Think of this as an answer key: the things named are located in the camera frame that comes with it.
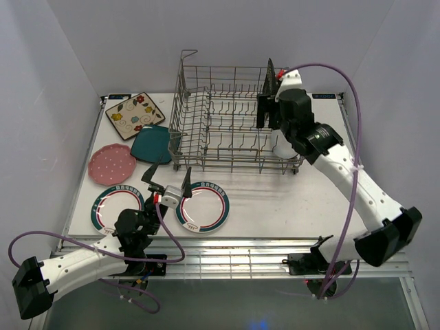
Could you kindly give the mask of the black floral square plate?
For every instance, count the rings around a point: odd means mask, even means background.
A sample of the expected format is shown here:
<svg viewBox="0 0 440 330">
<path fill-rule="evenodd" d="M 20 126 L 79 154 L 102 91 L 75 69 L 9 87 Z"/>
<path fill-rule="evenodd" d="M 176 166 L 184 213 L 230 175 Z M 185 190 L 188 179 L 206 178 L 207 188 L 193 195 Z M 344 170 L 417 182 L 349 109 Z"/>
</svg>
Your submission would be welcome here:
<svg viewBox="0 0 440 330">
<path fill-rule="evenodd" d="M 278 80 L 275 75 L 274 65 L 271 58 L 268 58 L 265 80 L 262 91 L 259 94 L 269 94 L 270 96 L 274 97 L 275 100 L 277 91 Z"/>
</svg>

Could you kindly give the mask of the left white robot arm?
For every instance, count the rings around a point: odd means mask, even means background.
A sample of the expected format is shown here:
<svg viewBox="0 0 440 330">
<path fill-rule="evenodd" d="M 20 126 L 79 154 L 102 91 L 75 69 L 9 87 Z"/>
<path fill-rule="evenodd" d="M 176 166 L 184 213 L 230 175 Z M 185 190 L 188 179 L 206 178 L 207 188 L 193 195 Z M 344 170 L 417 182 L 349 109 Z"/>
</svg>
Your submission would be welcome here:
<svg viewBox="0 0 440 330">
<path fill-rule="evenodd" d="M 192 196 L 191 168 L 187 168 L 181 187 L 163 187 L 153 181 L 158 163 L 148 168 L 141 180 L 148 185 L 150 197 L 139 209 L 124 209 L 115 230 L 87 245 L 74 239 L 77 249 L 69 254 L 44 261 L 35 256 L 17 263 L 8 248 L 8 256 L 17 267 L 12 287 L 21 319 L 39 316 L 65 294 L 107 276 L 139 274 L 147 264 L 169 263 L 167 258 L 149 258 L 145 250 L 160 228 L 165 228 L 164 215 L 176 209 L 184 198 Z"/>
</svg>

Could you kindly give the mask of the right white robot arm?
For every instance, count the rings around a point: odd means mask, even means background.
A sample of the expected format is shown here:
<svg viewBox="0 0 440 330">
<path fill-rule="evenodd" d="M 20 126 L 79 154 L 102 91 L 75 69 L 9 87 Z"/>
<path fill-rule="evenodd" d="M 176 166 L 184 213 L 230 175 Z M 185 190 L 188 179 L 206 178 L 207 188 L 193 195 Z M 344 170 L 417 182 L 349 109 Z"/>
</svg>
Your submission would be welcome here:
<svg viewBox="0 0 440 330">
<path fill-rule="evenodd" d="M 414 238 L 422 220 L 416 207 L 405 208 L 387 195 L 350 154 L 341 136 L 328 124 L 316 122 L 311 98 L 303 89 L 288 89 L 279 96 L 257 96 L 257 126 L 280 129 L 295 152 L 325 175 L 349 200 L 365 231 L 354 236 L 343 228 L 339 237 L 319 238 L 303 262 L 319 273 L 338 261 L 362 259 L 379 267 Z"/>
</svg>

